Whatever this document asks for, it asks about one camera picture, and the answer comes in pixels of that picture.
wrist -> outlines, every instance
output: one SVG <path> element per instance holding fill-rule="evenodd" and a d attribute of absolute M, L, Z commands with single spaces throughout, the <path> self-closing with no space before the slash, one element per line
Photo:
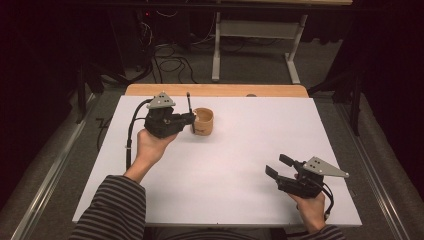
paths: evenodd
<path fill-rule="evenodd" d="M 321 231 L 321 229 L 323 229 L 325 226 L 325 222 L 309 223 L 307 224 L 306 229 L 310 234 L 313 234 Z"/>
<path fill-rule="evenodd" d="M 124 176 L 137 183 L 140 183 L 153 165 L 154 163 L 136 158 L 131 167 L 125 172 Z"/>

striped shirt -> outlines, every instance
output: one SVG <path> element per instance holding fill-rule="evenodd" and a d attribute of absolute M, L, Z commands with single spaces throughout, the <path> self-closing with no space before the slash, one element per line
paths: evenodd
<path fill-rule="evenodd" d="M 144 187 L 124 176 L 107 176 L 69 239 L 141 240 L 146 225 L 145 217 L 146 191 Z M 167 238 L 167 240 L 176 239 L 254 240 L 255 238 L 228 230 L 203 229 Z M 326 226 L 320 232 L 306 235 L 301 239 L 341 240 L 345 238 L 336 226 Z"/>

striped sleeve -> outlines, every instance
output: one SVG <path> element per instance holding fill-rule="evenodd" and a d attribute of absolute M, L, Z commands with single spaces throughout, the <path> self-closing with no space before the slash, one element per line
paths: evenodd
<path fill-rule="evenodd" d="M 124 176 L 107 176 L 69 239 L 142 239 L 146 192 Z"/>
<path fill-rule="evenodd" d="M 334 225 L 327 225 L 321 231 L 306 235 L 300 240 L 346 240 L 340 228 Z"/>

wooden table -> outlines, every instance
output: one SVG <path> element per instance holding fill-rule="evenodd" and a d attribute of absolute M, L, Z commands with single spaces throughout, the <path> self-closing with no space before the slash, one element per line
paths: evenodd
<path fill-rule="evenodd" d="M 165 91 L 170 96 L 243 97 L 254 94 L 257 97 L 304 97 L 308 93 L 300 85 L 241 85 L 241 84 L 132 84 L 126 96 L 155 96 Z"/>

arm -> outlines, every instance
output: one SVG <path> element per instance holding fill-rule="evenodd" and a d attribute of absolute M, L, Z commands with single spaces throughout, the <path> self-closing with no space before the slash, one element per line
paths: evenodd
<path fill-rule="evenodd" d="M 300 216 L 309 232 L 301 238 L 302 240 L 346 239 L 338 227 L 325 224 L 325 196 L 322 192 L 316 198 L 310 199 L 303 199 L 293 194 L 288 195 L 297 203 Z"/>
<path fill-rule="evenodd" d="M 146 195 L 140 182 L 176 137 L 158 139 L 141 130 L 134 163 L 123 176 L 106 177 L 69 239 L 142 239 Z"/>

